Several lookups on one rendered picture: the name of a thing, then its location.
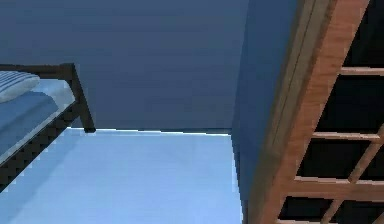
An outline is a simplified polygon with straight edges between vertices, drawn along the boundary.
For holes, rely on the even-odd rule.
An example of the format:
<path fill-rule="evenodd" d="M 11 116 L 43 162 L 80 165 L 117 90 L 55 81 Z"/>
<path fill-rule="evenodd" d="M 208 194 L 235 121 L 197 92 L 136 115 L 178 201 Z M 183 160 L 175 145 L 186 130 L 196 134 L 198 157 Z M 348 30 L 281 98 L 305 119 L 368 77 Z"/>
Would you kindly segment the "dark framed bed blue cover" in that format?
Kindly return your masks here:
<path fill-rule="evenodd" d="M 96 131 L 75 65 L 0 64 L 0 71 L 40 77 L 23 95 L 0 103 L 0 193 L 74 120 Z"/>

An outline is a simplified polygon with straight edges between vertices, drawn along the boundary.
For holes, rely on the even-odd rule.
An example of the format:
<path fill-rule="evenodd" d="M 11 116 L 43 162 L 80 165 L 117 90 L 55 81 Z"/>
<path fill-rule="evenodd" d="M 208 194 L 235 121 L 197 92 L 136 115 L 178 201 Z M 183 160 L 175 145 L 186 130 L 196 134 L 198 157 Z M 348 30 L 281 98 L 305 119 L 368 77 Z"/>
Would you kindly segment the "brown wooden framed window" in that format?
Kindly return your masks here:
<path fill-rule="evenodd" d="M 243 224 L 328 224 L 346 200 L 384 202 L 384 181 L 361 178 L 384 146 L 384 124 L 375 134 L 316 130 L 339 76 L 384 77 L 384 68 L 343 65 L 369 2 L 301 0 Z M 366 140 L 369 146 L 346 179 L 300 177 L 297 170 L 313 139 Z M 329 199 L 331 205 L 318 222 L 281 220 L 288 196 Z"/>

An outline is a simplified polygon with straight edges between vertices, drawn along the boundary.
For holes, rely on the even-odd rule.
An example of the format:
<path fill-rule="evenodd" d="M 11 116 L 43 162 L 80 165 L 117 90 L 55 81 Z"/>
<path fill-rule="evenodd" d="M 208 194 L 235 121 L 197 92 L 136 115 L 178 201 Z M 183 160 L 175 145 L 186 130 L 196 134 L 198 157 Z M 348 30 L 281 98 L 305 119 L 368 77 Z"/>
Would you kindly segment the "striped white pillow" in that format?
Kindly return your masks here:
<path fill-rule="evenodd" d="M 18 71 L 0 71 L 0 103 L 11 101 L 32 90 L 40 82 L 40 77 Z"/>

